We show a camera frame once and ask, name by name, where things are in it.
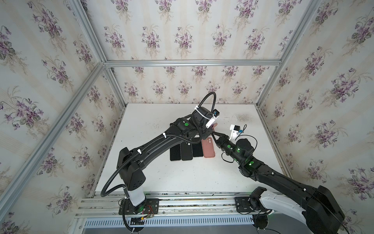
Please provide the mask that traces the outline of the aluminium rail front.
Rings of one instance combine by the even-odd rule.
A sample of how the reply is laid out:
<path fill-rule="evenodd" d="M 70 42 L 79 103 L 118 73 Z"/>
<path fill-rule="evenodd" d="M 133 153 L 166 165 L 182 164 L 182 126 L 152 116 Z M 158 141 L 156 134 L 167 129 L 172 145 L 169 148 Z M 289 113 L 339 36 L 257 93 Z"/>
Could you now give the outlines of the aluminium rail front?
<path fill-rule="evenodd" d="M 190 215 L 236 215 L 236 197 L 249 197 L 251 193 L 148 193 L 146 198 L 158 199 L 157 216 Z M 119 217 L 121 199 L 125 196 L 115 192 L 101 197 L 79 199 L 75 218 Z"/>

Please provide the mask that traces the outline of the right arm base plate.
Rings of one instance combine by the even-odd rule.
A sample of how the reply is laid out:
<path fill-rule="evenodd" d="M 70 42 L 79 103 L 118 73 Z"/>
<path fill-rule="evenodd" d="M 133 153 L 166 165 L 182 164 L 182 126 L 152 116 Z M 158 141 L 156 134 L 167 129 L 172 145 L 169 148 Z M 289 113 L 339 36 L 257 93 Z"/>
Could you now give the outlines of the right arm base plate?
<path fill-rule="evenodd" d="M 235 206 L 238 213 L 251 213 L 265 210 L 265 207 L 261 204 L 258 198 L 250 196 L 246 197 L 235 197 Z"/>

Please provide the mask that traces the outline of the white ventilated strip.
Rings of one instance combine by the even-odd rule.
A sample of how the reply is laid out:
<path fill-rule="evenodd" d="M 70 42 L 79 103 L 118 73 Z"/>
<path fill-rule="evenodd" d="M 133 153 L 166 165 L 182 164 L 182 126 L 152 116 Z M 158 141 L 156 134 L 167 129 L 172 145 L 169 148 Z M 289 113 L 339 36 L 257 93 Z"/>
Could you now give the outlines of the white ventilated strip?
<path fill-rule="evenodd" d="M 253 225 L 252 215 L 197 215 L 197 216 L 155 216 L 139 220 L 127 217 L 129 227 L 190 227 L 190 226 L 221 226 L 221 225 Z M 125 228 L 123 218 L 89 218 L 84 224 L 90 228 Z"/>

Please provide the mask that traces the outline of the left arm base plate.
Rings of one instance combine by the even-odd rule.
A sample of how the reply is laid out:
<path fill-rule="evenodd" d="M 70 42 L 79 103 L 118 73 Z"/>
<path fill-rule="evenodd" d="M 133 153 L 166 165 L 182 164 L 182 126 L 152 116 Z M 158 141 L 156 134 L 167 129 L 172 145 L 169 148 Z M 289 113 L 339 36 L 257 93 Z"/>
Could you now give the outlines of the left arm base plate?
<path fill-rule="evenodd" d="M 159 199 L 146 199 L 134 206 L 129 199 L 120 200 L 119 215 L 156 215 L 159 209 Z"/>

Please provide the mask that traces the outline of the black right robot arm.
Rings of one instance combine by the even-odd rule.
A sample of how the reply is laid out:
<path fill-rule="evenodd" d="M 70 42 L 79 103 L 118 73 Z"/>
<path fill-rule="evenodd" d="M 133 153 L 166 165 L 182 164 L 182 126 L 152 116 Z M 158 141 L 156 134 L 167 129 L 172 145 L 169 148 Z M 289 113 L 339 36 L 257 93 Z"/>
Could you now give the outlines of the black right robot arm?
<path fill-rule="evenodd" d="M 252 211 L 278 211 L 304 223 L 314 234 L 336 234 L 343 226 L 345 214 L 329 189 L 297 182 L 272 169 L 253 156 L 255 149 L 246 138 L 233 143 L 225 134 L 211 135 L 218 148 L 238 163 L 243 176 L 281 193 L 257 187 L 248 198 Z"/>

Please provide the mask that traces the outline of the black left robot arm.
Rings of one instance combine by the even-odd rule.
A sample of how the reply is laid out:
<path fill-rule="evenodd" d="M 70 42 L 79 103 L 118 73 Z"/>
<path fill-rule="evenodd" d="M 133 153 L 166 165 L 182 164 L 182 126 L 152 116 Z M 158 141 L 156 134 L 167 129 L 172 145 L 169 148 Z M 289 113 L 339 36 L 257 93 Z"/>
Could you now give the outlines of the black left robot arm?
<path fill-rule="evenodd" d="M 151 141 L 132 150 L 123 148 L 119 152 L 116 170 L 104 184 L 100 196 L 106 197 L 117 189 L 123 189 L 127 199 L 137 209 L 146 206 L 142 185 L 146 177 L 143 170 L 157 157 L 181 143 L 201 143 L 213 132 L 213 123 L 219 116 L 215 110 L 216 93 L 209 92 L 194 111 L 178 118 L 169 128 Z"/>

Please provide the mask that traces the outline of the black phone case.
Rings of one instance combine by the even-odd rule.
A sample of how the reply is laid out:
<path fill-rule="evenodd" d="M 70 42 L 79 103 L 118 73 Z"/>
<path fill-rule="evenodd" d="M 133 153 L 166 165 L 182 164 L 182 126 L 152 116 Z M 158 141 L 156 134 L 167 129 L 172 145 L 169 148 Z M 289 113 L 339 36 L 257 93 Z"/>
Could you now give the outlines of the black phone case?
<path fill-rule="evenodd" d="M 190 161 L 193 159 L 192 145 L 190 143 L 180 144 L 180 154 L 182 161 Z"/>

